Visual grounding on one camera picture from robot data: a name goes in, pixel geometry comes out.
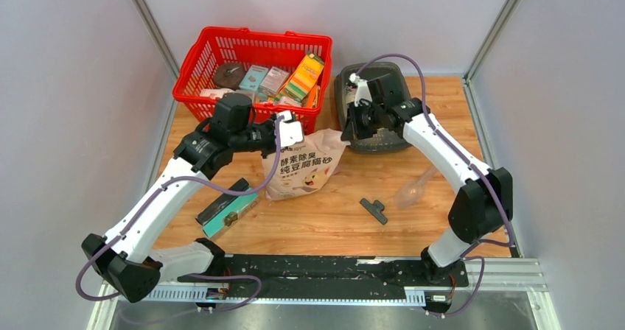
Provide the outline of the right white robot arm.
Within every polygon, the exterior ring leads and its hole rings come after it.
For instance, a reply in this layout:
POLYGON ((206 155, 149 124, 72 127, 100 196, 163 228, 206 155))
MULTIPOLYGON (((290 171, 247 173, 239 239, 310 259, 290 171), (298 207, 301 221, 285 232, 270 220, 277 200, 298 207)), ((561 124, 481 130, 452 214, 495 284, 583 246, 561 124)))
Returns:
POLYGON ((384 128, 417 148, 455 192, 448 214, 449 228, 422 256, 420 274, 437 285, 450 274, 450 265, 471 251, 486 235, 509 226, 512 219, 512 176, 493 169, 464 149, 417 98, 392 103, 380 78, 364 80, 353 74, 348 84, 355 99, 346 109, 344 141, 371 138, 384 128))

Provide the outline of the clear plastic scoop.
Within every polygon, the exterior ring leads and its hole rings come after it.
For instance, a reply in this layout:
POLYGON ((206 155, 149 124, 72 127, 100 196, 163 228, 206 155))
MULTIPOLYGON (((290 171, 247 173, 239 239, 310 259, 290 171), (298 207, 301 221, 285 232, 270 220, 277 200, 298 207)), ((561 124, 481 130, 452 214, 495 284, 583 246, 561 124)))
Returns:
POLYGON ((425 193, 427 183, 437 172, 437 168, 430 165, 419 178, 404 184, 394 195, 395 206, 404 209, 418 202, 425 193))

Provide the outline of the pink cat litter bag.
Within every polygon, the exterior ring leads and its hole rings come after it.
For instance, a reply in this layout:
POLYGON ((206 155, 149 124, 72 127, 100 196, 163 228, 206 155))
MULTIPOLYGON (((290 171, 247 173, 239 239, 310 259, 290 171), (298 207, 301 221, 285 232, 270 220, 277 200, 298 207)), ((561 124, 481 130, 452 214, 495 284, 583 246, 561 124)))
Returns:
POLYGON ((262 160, 265 175, 271 177, 265 187, 269 200, 286 200, 312 194, 322 189, 335 173, 348 141, 341 139, 342 132, 319 130, 305 137, 301 143, 281 150, 279 164, 271 172, 275 154, 262 160))

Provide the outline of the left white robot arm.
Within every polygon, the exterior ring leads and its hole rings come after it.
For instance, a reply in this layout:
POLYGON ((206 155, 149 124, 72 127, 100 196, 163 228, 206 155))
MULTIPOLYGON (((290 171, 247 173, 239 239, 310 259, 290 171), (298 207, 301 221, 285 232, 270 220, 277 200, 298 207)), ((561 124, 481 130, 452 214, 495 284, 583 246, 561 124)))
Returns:
POLYGON ((83 240, 81 248, 88 261, 77 275, 77 294, 88 301, 122 296, 136 303, 163 281, 185 275, 202 276, 208 282, 221 279, 226 264, 209 240, 160 250, 153 245, 199 189, 207 186, 233 197, 256 194, 279 168, 282 148, 304 139, 302 124, 290 110, 272 114, 261 123, 255 119, 248 96, 231 92, 218 99, 212 116, 182 138, 161 176, 130 212, 105 234, 89 234, 83 240), (237 152, 274 156, 271 171, 257 187, 237 191, 212 182, 237 152))

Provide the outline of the black bag clip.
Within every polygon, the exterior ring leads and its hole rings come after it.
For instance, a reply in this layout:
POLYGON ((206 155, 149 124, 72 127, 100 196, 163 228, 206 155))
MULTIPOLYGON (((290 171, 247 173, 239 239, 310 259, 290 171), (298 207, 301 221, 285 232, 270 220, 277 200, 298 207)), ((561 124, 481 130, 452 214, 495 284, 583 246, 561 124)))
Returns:
POLYGON ((369 201, 366 198, 360 200, 360 204, 367 210, 381 225, 388 223, 388 218, 383 214, 385 206, 379 201, 369 201))

